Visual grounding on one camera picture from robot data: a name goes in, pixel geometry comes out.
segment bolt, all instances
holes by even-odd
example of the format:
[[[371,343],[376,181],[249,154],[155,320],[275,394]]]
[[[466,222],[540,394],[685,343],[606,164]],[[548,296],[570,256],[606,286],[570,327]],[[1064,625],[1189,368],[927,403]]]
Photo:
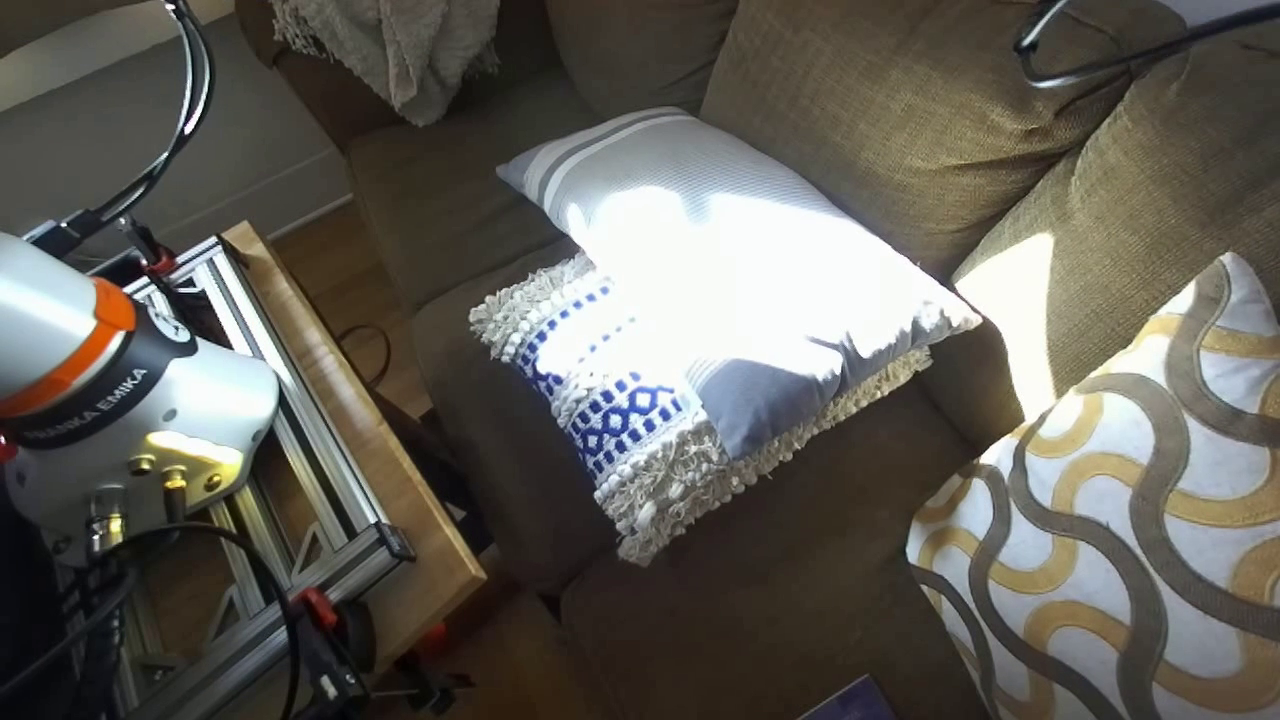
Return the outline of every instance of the bolt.
[[[134,452],[134,454],[126,458],[126,472],[133,472],[133,474],[151,474],[151,472],[155,472],[155,454],[151,454],[151,452]]]

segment white robotic part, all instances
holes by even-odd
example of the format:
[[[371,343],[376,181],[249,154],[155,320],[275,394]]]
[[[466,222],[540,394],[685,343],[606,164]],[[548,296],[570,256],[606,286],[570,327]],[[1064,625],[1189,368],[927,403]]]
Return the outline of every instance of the white robotic part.
[[[0,336],[0,428],[28,454],[2,488],[65,565],[239,488],[275,415],[263,359],[7,234]]]

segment sunlight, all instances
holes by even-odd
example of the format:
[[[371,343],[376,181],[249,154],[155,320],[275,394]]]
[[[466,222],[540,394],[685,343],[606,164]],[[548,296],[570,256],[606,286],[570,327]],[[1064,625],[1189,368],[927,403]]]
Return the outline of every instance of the sunlight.
[[[568,202],[564,218],[600,273],[625,273],[617,290],[660,323],[660,352],[835,375],[833,343],[858,357],[901,343],[901,316],[924,296],[903,256],[802,182],[698,195],[631,182]]]
[[[967,273],[957,286],[1001,327],[1012,368],[1012,393],[1024,415],[1043,410],[1054,399],[1046,365],[1053,232],[1037,232],[1004,249],[1001,256]]]

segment pillowcase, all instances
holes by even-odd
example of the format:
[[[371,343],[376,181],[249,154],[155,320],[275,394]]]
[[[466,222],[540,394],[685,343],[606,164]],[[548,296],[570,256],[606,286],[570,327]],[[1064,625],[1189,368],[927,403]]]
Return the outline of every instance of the pillowcase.
[[[580,261],[470,323],[548,394],[626,561],[977,323],[795,171],[675,108],[540,144],[498,176]]]
[[[1280,714],[1280,323],[1221,256],[910,520],[1001,714]]]

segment brown couch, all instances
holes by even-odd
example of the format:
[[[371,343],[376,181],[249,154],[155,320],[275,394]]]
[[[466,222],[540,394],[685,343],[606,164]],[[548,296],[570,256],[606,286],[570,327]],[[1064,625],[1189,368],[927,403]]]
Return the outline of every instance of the brown couch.
[[[498,556],[553,601],[606,714],[800,714],[865,672],[901,714],[984,714],[903,565],[918,500],[1217,253],[1241,249],[1280,286],[1267,23],[1037,91],[1008,51],[1028,20],[1012,0],[502,0],[502,67],[440,123],[406,128],[335,65],[281,51],[263,0],[239,0],[239,20],[346,154]],[[1073,65],[1172,31],[1160,2],[1080,0],[1039,57]],[[792,164],[939,279],[963,282],[1028,234],[1053,239],[1053,262],[1037,286],[1004,277],[967,296],[989,323],[944,343],[927,375],[631,569],[568,440],[489,359],[466,307],[570,253],[490,168],[648,103],[685,103]],[[1039,336],[1008,320],[1030,298]]]

